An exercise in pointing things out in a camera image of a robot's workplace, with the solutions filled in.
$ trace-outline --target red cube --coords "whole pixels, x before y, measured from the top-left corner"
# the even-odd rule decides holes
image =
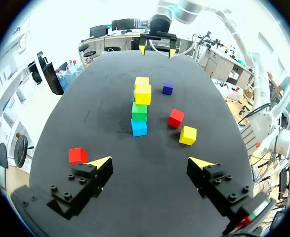
[[[173,109],[171,114],[170,114],[168,124],[172,127],[178,128],[180,126],[183,118],[184,118],[183,112],[176,110],[176,109]]]
[[[81,147],[72,148],[69,150],[69,162],[78,164],[79,162],[87,163],[87,153]]]

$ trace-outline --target yellow cube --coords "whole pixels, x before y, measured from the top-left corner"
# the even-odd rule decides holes
[[[149,85],[149,78],[136,77],[136,80],[135,80],[135,89],[136,89],[136,86],[138,84],[146,84],[146,85]]]
[[[151,102],[151,85],[138,84],[135,89],[136,105],[150,105]]]
[[[180,143],[192,145],[196,141],[197,129],[189,126],[184,126],[180,133]]]

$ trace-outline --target cube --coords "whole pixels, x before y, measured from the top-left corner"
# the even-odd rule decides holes
[[[136,105],[133,102],[131,109],[131,118],[134,122],[146,122],[147,121],[147,105]]]
[[[184,118],[183,112],[176,110],[176,109],[173,109],[171,114],[170,114],[168,124],[171,127],[178,128],[180,126],[180,124],[182,123],[183,118]]]
[[[138,84],[135,89],[136,105],[150,105],[151,102],[151,85]]]
[[[163,94],[172,95],[172,91],[173,91],[173,83],[165,81],[163,87]]]
[[[147,135],[147,124],[146,122],[135,122],[133,119],[131,121],[131,129],[133,130],[133,136],[139,137]]]
[[[189,126],[184,126],[180,133],[180,143],[192,145],[196,141],[197,129]]]
[[[146,77],[136,77],[135,80],[135,89],[138,84],[146,84],[149,85],[149,78]]]
[[[78,164],[79,162],[87,163],[86,151],[81,147],[70,149],[69,162],[72,164]]]

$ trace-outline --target plastic bottle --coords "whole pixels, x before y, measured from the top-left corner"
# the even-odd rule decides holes
[[[82,63],[77,63],[76,60],[74,60],[74,65],[77,70],[77,75],[80,75],[80,73],[83,72],[83,64]]]
[[[57,77],[58,77],[58,80],[60,82],[60,85],[61,85],[63,91],[66,91],[68,85],[67,85],[65,78],[64,78],[65,71],[60,70],[60,68],[58,68],[57,70],[58,70]]]
[[[69,85],[72,83],[72,81],[73,81],[73,74],[71,73],[71,71],[70,71],[70,67],[69,67],[69,66],[66,67],[66,73],[65,73],[64,78],[65,78],[65,82],[66,82],[66,84],[67,84],[68,86],[69,86]]]
[[[75,65],[73,64],[72,60],[69,60],[69,70],[71,72],[71,74],[73,74],[73,80],[75,80],[77,78],[77,69],[75,67]]]

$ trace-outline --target screw head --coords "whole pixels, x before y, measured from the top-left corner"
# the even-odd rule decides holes
[[[222,180],[219,179],[219,178],[214,180],[214,183],[217,184],[217,185],[219,185],[221,182],[222,182]]]
[[[81,184],[85,184],[85,183],[86,183],[86,179],[85,179],[85,178],[80,178],[80,179],[79,179],[79,183],[81,183]]]
[[[227,181],[232,180],[232,178],[233,178],[233,176],[231,176],[230,174],[226,176]]]
[[[249,192],[249,186],[244,186],[243,193],[248,193],[248,192]]]
[[[56,191],[58,191],[57,186],[54,185],[54,184],[50,185],[50,190],[51,190],[52,192],[56,192]]]
[[[230,201],[234,201],[234,200],[236,199],[236,197],[237,197],[237,195],[236,195],[235,193],[232,193],[232,194],[230,194],[230,195],[228,196],[228,199],[229,199]]]
[[[64,193],[64,199],[69,201],[72,198],[71,194],[69,192]]]
[[[68,175],[68,179],[69,179],[69,180],[74,180],[74,179],[75,179],[75,176],[74,176],[73,174],[69,174],[69,175]]]

